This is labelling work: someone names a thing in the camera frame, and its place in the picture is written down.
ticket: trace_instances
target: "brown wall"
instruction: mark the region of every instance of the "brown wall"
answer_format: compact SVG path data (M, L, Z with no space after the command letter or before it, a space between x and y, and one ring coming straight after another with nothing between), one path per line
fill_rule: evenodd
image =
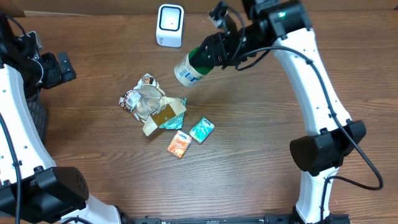
M302 0L309 11L393 9L398 0ZM14 15L21 11L59 12L67 14L148 14L156 13L163 3L184 7L186 13L204 13L218 0L0 0L0 9ZM240 0L227 0L242 11Z

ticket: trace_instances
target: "orange packet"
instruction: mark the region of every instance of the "orange packet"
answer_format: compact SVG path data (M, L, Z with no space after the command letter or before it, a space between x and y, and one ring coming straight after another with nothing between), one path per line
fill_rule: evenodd
M182 131L177 131L177 133L172 139L172 142L168 146L167 150L181 159L186 153L191 143L192 143L191 136L183 133Z

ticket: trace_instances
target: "teal packet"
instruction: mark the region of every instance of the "teal packet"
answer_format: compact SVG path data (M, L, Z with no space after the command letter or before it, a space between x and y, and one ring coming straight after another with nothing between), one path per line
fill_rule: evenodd
M178 99L181 101L181 103L185 106L187 104L187 99ZM160 125L159 128L165 128L165 129L182 129L182 123L184 121L184 113L181 113L174 118L166 121L164 124Z
M206 118L202 118L197 125L195 125L189 135L201 144L211 132L213 132L215 125L208 121Z

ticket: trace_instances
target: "wooden table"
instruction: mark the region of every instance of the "wooden table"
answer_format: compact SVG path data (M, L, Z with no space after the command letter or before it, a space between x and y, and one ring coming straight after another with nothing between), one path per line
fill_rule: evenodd
M353 223L397 223L398 13L332 11L310 17L340 100L354 120L366 124L368 133L360 145L385 181L382 191L370 192L337 180L331 211L349 213ZM270 55L244 72L215 68L195 87L185 88L173 67L217 30L206 15L188 14L183 45L171 49L156 44L156 19L19 19L26 30L39 33L46 52L67 51L78 75L42 92L50 111L50 155L58 166L79 168L91 194L131 217L290 213L299 196L300 171L289 142L305 131L280 63ZM216 125L181 160L166 150L175 131L145 137L142 123L118 106L119 97L145 73L168 96L188 98L183 131L202 116ZM345 159L339 173L377 184L357 152Z

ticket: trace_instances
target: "green lid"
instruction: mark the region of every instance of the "green lid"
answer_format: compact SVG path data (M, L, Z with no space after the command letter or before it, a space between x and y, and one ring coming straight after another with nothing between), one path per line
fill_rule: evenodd
M197 52L198 49L199 49L199 47L197 47L197 48L193 49L191 52L189 52L188 58L191 59L192 55L195 54L195 52ZM206 51L203 51L203 52L198 56L198 58L199 58L200 60L206 60L206 59L208 58L208 56L209 56L209 55L206 53ZM206 66L194 67L194 66L192 66L192 67L193 67L198 73L201 73L202 75L206 75L207 73L209 73L209 72L214 68L214 66L212 66L212 67L206 67Z

